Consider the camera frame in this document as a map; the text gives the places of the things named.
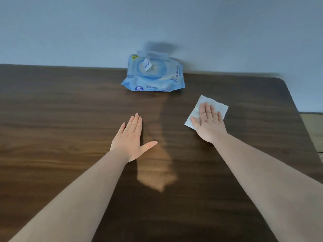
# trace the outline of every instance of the finger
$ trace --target finger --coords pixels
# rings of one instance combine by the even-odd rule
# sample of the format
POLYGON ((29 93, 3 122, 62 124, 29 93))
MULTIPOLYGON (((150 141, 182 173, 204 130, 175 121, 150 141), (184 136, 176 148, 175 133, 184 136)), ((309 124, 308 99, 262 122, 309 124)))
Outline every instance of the finger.
POLYGON ((129 129, 130 132, 135 132, 135 129, 136 129, 136 126, 137 126, 137 123, 138 123, 138 119, 139 119, 139 114, 136 113, 135 118, 133 119, 133 121, 131 123, 131 126, 130 126, 130 129, 129 129))
POLYGON ((210 108, 211 108, 212 118, 215 120, 218 120, 218 115, 216 113, 216 110, 214 109, 213 106, 210 106, 210 108))
POLYGON ((129 131, 129 128, 130 128, 134 118, 135 118, 134 116, 130 117, 130 120, 128 121, 128 124, 127 124, 126 128, 124 129, 124 132, 129 131))
POLYGON ((148 149, 152 148, 157 143, 158 143, 157 141, 151 141, 151 142, 148 142, 148 143, 144 144, 143 146, 141 146, 140 147, 141 154, 145 153, 148 149))
POLYGON ((205 103, 205 112, 208 119, 212 119, 211 108, 208 103, 205 103))
POLYGON ((118 134, 121 134, 121 133, 123 133, 123 130, 124 130, 124 127, 126 126, 126 123, 122 123, 122 125, 120 126, 120 128, 119 128, 119 131, 118 131, 118 134))
POLYGON ((207 120, 206 112, 205 112, 205 104, 200 105, 200 119, 201 119, 201 123, 207 120))
POLYGON ((218 120, 219 120, 219 122, 223 122, 222 115, 221 115, 220 111, 218 112, 218 120))
POLYGON ((138 119, 136 129, 135 129, 135 134, 141 134, 141 128, 142 128, 142 118, 140 116, 138 119))
POLYGON ((191 117, 191 121, 192 121, 195 129, 198 129, 201 126, 199 120, 197 118, 195 118, 194 116, 191 117))

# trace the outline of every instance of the brown tabletop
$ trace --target brown tabletop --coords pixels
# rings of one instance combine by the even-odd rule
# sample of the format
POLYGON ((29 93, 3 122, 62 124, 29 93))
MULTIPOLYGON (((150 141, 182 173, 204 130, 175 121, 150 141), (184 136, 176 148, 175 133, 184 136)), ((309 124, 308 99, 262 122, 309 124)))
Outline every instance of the brown tabletop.
POLYGON ((229 134, 323 182, 323 166, 278 78, 185 74, 186 88, 132 92, 125 70, 0 65, 0 241, 108 150, 138 112, 143 142, 94 241, 276 241, 215 148, 184 125, 200 95, 229 106, 229 134))

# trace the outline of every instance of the hand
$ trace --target hand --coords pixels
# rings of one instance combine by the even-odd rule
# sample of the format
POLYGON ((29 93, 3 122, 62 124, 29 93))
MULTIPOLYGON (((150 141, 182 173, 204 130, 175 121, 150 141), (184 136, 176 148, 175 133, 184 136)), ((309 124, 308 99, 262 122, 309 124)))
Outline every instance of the hand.
POLYGON ((137 159, 140 155, 146 152, 157 144, 157 141, 152 141, 140 146, 140 134, 142 127, 142 118, 139 114, 131 116, 126 128, 126 123, 123 123, 114 137, 110 151, 120 149, 124 151, 129 157, 129 161, 137 159))
POLYGON ((217 135, 226 133, 224 122, 222 120, 221 112, 216 113, 213 106, 208 103, 200 105, 200 121, 191 117, 191 121, 196 129, 197 134, 205 141, 213 143, 217 135))

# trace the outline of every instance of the person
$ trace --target person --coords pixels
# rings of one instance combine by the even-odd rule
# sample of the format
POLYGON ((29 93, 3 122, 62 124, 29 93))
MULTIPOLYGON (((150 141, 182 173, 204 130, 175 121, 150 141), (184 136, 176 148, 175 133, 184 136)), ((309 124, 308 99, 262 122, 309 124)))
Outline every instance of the person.
MULTIPOLYGON (((221 113, 208 104, 200 105, 200 120, 191 120, 197 134, 217 149, 280 242, 322 240, 322 184, 228 134, 221 113)), ((141 128, 138 114, 123 123, 110 151, 10 241, 91 241, 127 162, 157 144, 140 146, 141 128)))

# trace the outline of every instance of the person's left arm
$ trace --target person's left arm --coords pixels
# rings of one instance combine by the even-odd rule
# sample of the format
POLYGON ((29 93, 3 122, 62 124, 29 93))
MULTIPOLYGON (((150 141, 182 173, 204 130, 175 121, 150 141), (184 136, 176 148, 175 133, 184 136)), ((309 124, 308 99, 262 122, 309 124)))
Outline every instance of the person's left arm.
POLYGON ((156 141, 140 146, 142 119, 122 124, 110 151, 58 194, 10 242, 90 242, 99 226, 123 168, 156 141))

